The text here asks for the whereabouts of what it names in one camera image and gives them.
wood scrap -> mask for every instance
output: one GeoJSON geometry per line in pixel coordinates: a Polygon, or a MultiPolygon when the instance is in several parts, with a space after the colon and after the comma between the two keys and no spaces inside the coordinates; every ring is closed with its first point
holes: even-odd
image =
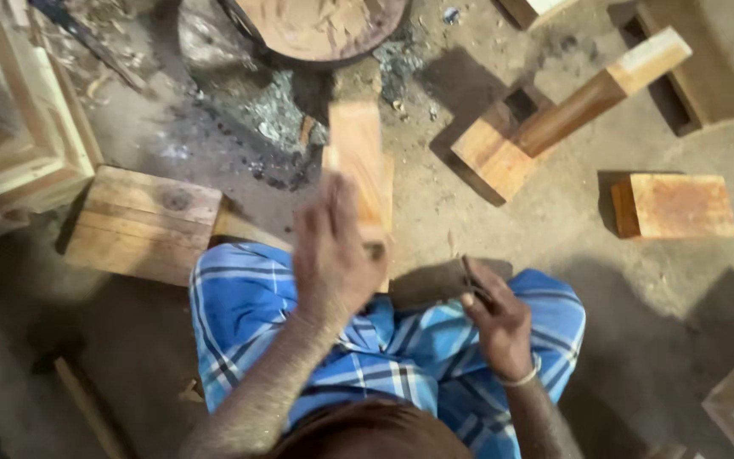
{"type": "Polygon", "coordinates": [[[638,21],[647,34],[666,27],[692,46],[693,56],[670,73],[690,122],[680,136],[734,120],[734,60],[710,24],[699,0],[643,0],[638,21]]]}
{"type": "Polygon", "coordinates": [[[188,286],[223,194],[102,166],[67,247],[74,265],[188,286]]]}
{"type": "Polygon", "coordinates": [[[69,32],[82,45],[89,48],[98,59],[107,64],[112,70],[115,70],[132,89],[137,92],[144,92],[147,88],[146,81],[116,58],[87,26],[78,22],[73,16],[70,16],[62,3],[59,3],[57,0],[30,0],[30,4],[44,13],[53,23],[69,32]]]}
{"type": "Polygon", "coordinates": [[[622,238],[734,236],[721,176],[631,174],[611,190],[622,238]]]}
{"type": "Polygon", "coordinates": [[[121,442],[107,417],[101,412],[97,397],[88,389],[85,381],[76,374],[76,371],[73,370],[73,367],[64,357],[56,359],[53,365],[61,383],[70,398],[73,399],[75,406],[84,416],[87,425],[96,435],[98,443],[104,449],[107,457],[109,459],[130,459],[132,455],[129,453],[128,447],[121,442]]]}

hand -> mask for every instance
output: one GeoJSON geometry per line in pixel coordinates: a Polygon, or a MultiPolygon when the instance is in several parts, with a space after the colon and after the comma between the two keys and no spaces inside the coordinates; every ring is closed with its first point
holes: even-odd
{"type": "Polygon", "coordinates": [[[508,381],[519,381],[534,369],[531,360],[531,309],[508,284],[484,264],[463,257],[466,273],[483,290],[464,293],[463,310],[480,330],[480,350],[489,367],[508,381]]]}
{"type": "Polygon", "coordinates": [[[322,176],[319,196],[294,214],[297,312],[314,326],[336,333],[387,273],[386,248],[368,255],[356,218],[355,186],[339,173],[322,176]]]}

wood shavings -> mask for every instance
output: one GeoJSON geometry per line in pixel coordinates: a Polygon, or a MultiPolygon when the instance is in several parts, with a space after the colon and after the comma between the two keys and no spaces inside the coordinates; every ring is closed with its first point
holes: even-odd
{"type": "Polygon", "coordinates": [[[96,99],[96,93],[98,91],[98,88],[100,88],[101,85],[103,85],[105,82],[107,82],[107,80],[110,77],[111,77],[110,74],[104,72],[103,74],[101,74],[100,77],[98,77],[98,79],[96,79],[95,81],[91,82],[90,85],[87,86],[87,97],[89,97],[90,99],[93,99],[93,100],[96,99]]]}

workshop floor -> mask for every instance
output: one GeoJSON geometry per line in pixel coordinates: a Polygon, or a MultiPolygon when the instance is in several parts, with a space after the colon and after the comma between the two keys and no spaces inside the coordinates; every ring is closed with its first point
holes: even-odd
{"type": "MultiPolygon", "coordinates": [[[[527,34],[493,0],[465,1],[415,2],[411,50],[421,65],[404,81],[403,110],[382,102],[384,147],[395,157],[395,288],[425,296],[432,276],[449,273],[433,266],[457,253],[562,278],[588,311],[560,401],[586,455],[638,458],[652,445],[683,443],[708,459],[734,457],[700,407],[734,366],[734,238],[621,241],[605,185],[619,171],[719,174],[734,208],[734,124],[678,138],[669,89],[656,85],[655,97],[642,91],[563,141],[511,203],[495,207],[454,172],[451,142],[519,79],[554,100],[569,95],[636,43],[617,27],[632,5],[580,0],[527,34]],[[460,7],[459,24],[443,24],[447,6],[460,7]]],[[[108,103],[89,115],[107,162],[219,188],[291,240],[291,210],[312,193],[317,166],[294,192],[262,180],[263,139],[229,133],[221,113],[205,110],[178,63],[176,4],[148,3],[135,33],[141,42],[154,36],[157,97],[114,79],[104,85],[99,99],[108,103]]],[[[703,3],[734,56],[734,3],[703,3]]],[[[3,450],[14,459],[103,456],[54,377],[29,372],[46,343],[80,334],[81,366],[138,456],[173,457],[206,415],[178,399],[197,377],[187,292],[66,265],[56,253],[64,224],[60,209],[0,238],[3,450]]]]}

dusty floor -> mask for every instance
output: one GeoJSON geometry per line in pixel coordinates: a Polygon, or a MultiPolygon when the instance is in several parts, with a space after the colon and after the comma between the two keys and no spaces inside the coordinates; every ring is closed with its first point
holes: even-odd
{"type": "MultiPolygon", "coordinates": [[[[413,4],[401,40],[420,65],[387,95],[404,110],[382,103],[384,147],[395,156],[395,288],[432,285],[445,271],[431,266],[454,252],[563,278],[588,310],[582,357],[560,402],[587,455],[641,457],[675,442],[734,457],[700,408],[734,366],[734,239],[621,241],[603,193],[611,172],[713,173],[726,177],[734,207],[734,124],[676,137],[657,85],[562,142],[516,199],[496,207],[456,173],[449,145],[519,79],[560,100],[616,59],[636,41],[617,27],[632,5],[581,0],[527,34],[491,0],[469,1],[413,4]],[[440,20],[446,6],[460,7],[459,24],[440,20]]],[[[703,3],[734,56],[734,4],[703,3]]],[[[89,115],[107,161],[219,188],[290,240],[291,209],[312,193],[318,157],[275,149],[214,110],[178,58],[176,7],[140,6],[137,24],[126,25],[161,65],[151,80],[158,96],[104,85],[99,99],[108,103],[89,115]]],[[[174,456],[206,415],[177,396],[197,375],[186,292],[67,266],[55,252],[64,218],[63,209],[41,215],[0,238],[3,448],[13,458],[102,456],[53,376],[29,373],[29,349],[77,331],[87,342],[81,365],[138,456],[174,456]]]]}

